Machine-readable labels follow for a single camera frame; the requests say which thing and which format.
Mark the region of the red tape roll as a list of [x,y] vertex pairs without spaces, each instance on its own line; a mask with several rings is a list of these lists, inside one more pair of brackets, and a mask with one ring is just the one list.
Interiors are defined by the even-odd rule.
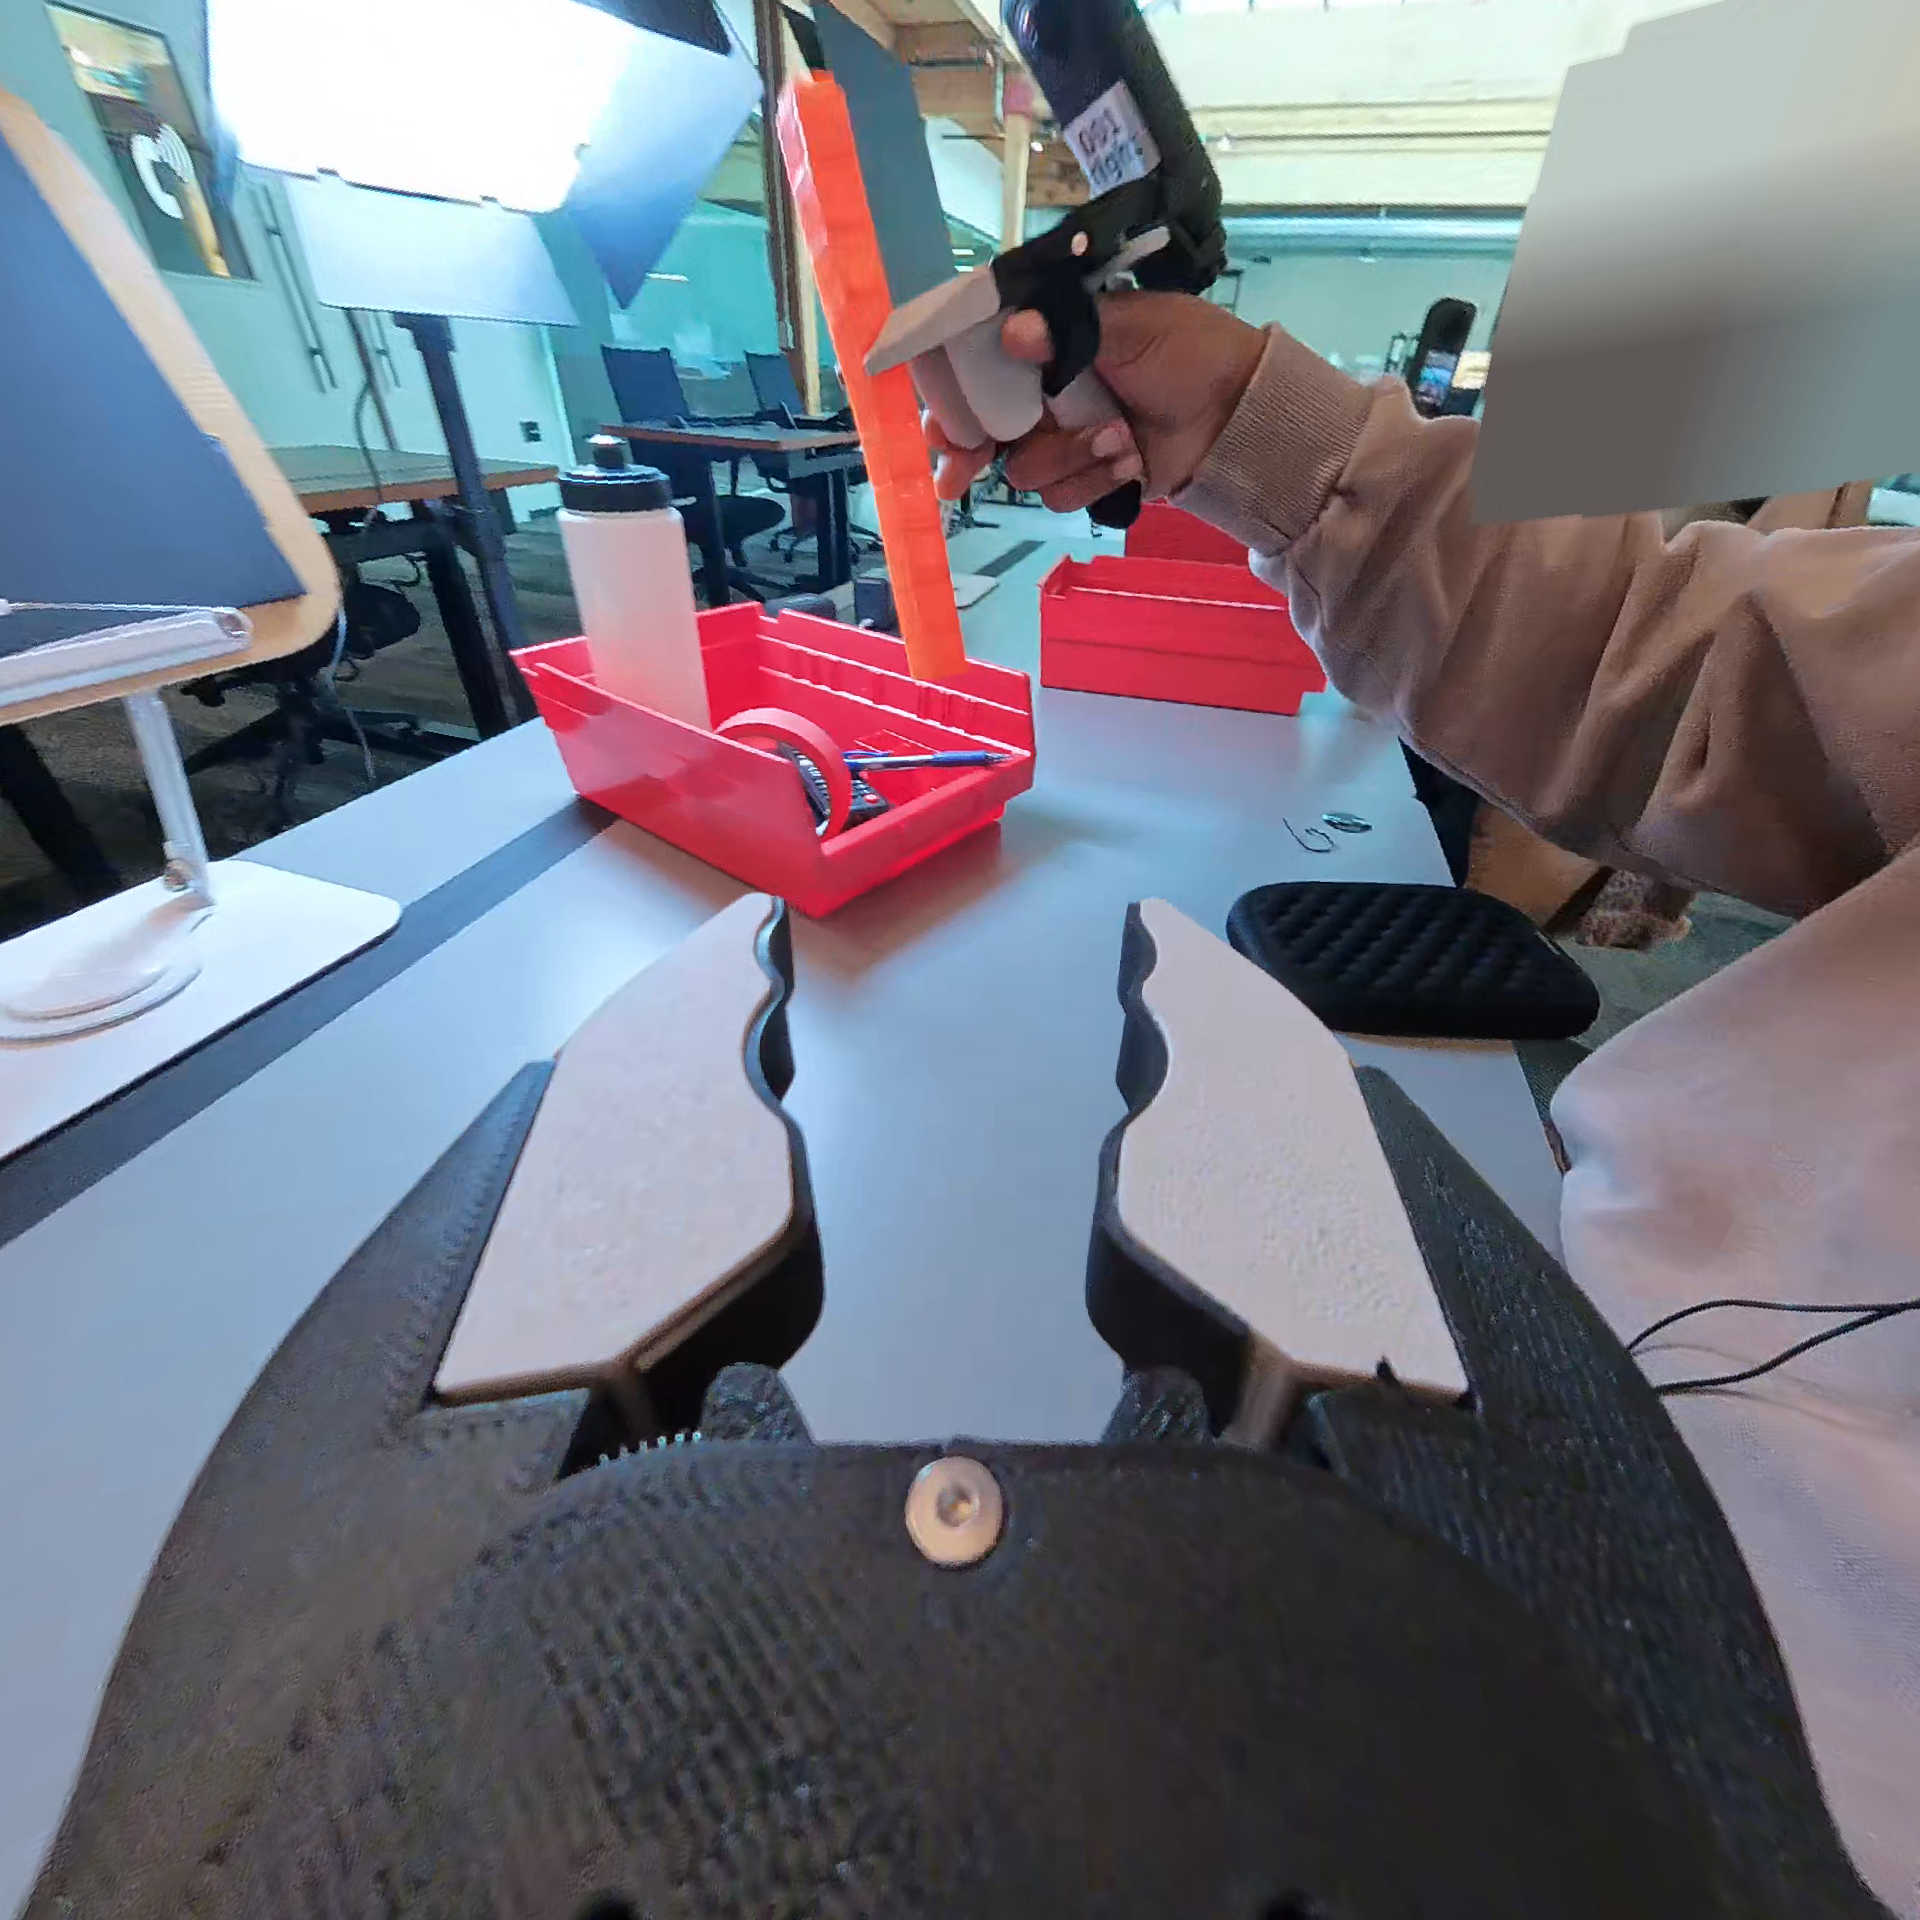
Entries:
[[792,710],[748,710],[721,720],[714,734],[804,761],[822,794],[817,838],[831,840],[842,836],[851,818],[851,771],[842,761],[847,748],[820,724]]

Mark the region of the white bottle with black cap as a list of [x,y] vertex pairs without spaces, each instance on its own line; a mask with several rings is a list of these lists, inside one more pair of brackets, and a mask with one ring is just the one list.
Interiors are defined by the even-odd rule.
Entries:
[[634,466],[622,437],[598,434],[587,466],[560,478],[557,526],[594,683],[705,733],[705,658],[668,478]]

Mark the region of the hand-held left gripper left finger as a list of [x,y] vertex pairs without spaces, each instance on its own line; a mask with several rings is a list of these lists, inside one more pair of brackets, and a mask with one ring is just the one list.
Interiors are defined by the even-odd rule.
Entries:
[[705,1426],[722,1371],[777,1371],[822,1316],[785,1108],[782,901],[745,896],[557,1051],[435,1376],[450,1407],[582,1388],[634,1444]]

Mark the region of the black light stand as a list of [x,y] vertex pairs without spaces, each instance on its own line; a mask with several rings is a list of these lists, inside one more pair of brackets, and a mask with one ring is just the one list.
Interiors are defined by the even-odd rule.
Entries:
[[514,651],[522,646],[522,621],[507,557],[507,526],[500,510],[495,506],[495,496],[485,487],[467,397],[461,394],[452,320],[442,316],[418,313],[395,313],[391,320],[414,340],[428,394],[442,426],[445,458],[454,474],[454,500],[461,503],[454,523],[461,526],[461,544],[478,564],[478,580],[484,587],[484,603],[491,626],[485,678],[491,710],[497,710],[488,727],[497,734],[518,730],[538,714],[514,660]]

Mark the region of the studio light panel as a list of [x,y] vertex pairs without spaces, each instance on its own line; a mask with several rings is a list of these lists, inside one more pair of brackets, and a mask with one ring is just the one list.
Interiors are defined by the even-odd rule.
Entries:
[[580,323],[568,234],[634,300],[755,117],[714,4],[210,4],[207,78],[334,310]]

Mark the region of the white tablet stand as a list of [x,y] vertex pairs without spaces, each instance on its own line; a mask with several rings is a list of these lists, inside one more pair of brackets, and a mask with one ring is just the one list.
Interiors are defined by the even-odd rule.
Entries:
[[398,928],[391,897],[215,860],[161,687],[255,643],[231,607],[2,603],[2,720],[118,700],[161,878],[2,940],[2,1160]]

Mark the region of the person's torso in pale sweater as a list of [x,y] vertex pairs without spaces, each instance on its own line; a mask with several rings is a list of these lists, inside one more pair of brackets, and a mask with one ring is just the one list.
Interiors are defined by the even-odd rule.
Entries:
[[[1918,1298],[1918,860],[1608,1040],[1554,1097],[1567,1267],[1634,1336]],[[1670,1401],[1862,1881],[1918,1916],[1918,1317]]]

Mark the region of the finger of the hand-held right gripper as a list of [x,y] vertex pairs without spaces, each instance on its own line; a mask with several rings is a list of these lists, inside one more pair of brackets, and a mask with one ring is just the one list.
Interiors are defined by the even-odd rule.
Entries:
[[1002,313],[994,274],[964,274],[897,307],[880,326],[862,358],[862,373],[878,377],[927,354],[945,351],[954,340],[991,323]]

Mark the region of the wooden office desk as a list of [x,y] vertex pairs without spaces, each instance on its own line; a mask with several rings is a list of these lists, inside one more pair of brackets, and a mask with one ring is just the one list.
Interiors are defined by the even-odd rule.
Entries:
[[450,458],[358,447],[277,447],[272,458],[302,511],[322,526],[344,580],[374,561],[424,564],[468,720],[481,741],[495,737],[491,628],[475,594],[478,564],[461,544]]

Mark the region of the tall orange block tower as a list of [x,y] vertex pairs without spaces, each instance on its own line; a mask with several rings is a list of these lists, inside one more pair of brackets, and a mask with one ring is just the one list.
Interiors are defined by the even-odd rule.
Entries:
[[921,403],[902,368],[871,376],[894,300],[885,287],[847,93],[822,73],[780,88],[777,140],[814,293],[875,496],[910,676],[951,683],[972,664],[951,591],[945,523]]

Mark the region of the person's right hand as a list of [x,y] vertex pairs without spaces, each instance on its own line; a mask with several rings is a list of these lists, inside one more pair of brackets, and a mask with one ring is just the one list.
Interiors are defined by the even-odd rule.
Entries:
[[1095,373],[1121,420],[1090,430],[1042,420],[1000,450],[1002,471],[1054,516],[1087,511],[1127,487],[1141,487],[1145,500],[1178,496],[1234,418],[1264,351],[1265,331],[1211,300],[1107,298]]

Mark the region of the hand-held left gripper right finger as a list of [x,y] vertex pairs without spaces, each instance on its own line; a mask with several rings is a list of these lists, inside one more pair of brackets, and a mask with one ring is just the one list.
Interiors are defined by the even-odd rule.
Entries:
[[1472,1413],[1352,1054],[1168,901],[1127,910],[1117,1000],[1087,1310],[1127,1376],[1190,1388],[1218,1444],[1280,1444],[1347,1388]]

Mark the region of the red plastic bin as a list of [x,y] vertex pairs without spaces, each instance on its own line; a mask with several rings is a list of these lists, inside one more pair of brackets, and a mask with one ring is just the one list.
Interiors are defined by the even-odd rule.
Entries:
[[1250,570],[1250,550],[1224,528],[1171,506],[1145,500],[1127,528],[1122,554],[1130,561],[1171,561]]
[[[761,607],[704,613],[700,643],[708,730],[602,691],[582,637],[528,646],[518,670],[582,800],[807,917],[828,917],[997,827],[1034,783],[1034,687],[1020,670],[970,664],[951,683],[927,683],[910,676],[897,637]],[[745,710],[800,713],[848,754],[982,748],[1012,761],[851,774],[848,827],[820,840],[814,771],[714,734]]]
[[1287,597],[1250,570],[1060,561],[1040,587],[1050,688],[1295,717],[1325,688]]

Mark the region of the dark board with wooden edge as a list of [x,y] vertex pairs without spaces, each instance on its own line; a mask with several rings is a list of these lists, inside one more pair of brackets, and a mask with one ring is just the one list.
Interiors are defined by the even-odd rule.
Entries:
[[340,613],[311,518],[94,171],[2,96],[2,603],[247,616],[247,660]]

